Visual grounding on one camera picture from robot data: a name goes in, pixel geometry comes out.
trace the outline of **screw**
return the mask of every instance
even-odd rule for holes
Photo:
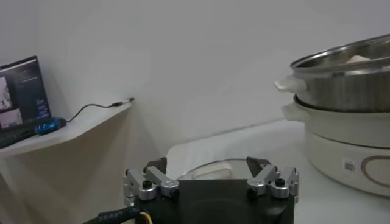
[[[283,180],[283,179],[281,179],[281,178],[279,178],[279,179],[277,179],[276,181],[275,181],[275,185],[277,186],[277,187],[283,187],[284,185],[285,185],[285,181]]]
[[[143,189],[152,188],[152,185],[153,185],[153,183],[152,183],[151,181],[149,181],[149,180],[144,180],[144,181],[142,182],[142,188],[143,188]]]

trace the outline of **white cooker body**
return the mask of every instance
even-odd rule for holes
[[[362,191],[390,196],[390,149],[336,142],[306,128],[305,153],[326,176]]]

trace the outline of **black cable sleeve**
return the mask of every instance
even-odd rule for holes
[[[120,224],[131,219],[134,219],[140,215],[140,210],[134,207],[127,207],[110,212],[102,212],[99,215],[91,219],[84,224]]]

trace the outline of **white wall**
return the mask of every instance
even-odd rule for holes
[[[33,1],[0,2],[0,65],[36,52],[37,19],[37,5]]]
[[[39,3],[39,55],[63,99],[58,113],[136,97],[137,147],[162,154],[281,117],[291,96],[272,82],[293,60],[390,30],[385,0]]]

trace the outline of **black cable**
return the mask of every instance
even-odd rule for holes
[[[129,98],[129,102],[133,102],[134,101],[134,98]],[[77,112],[71,119],[67,120],[67,123],[73,121],[73,119],[75,119],[80,113],[81,111],[83,111],[84,109],[86,109],[87,107],[91,107],[91,106],[94,106],[94,107],[101,107],[101,108],[111,108],[111,107],[118,107],[118,106],[122,106],[124,104],[124,102],[120,101],[120,102],[116,102],[116,103],[113,103],[109,106],[103,106],[103,105],[100,105],[100,104],[95,104],[95,103],[90,103],[90,104],[87,104],[85,105],[84,107],[82,107],[79,112]]]

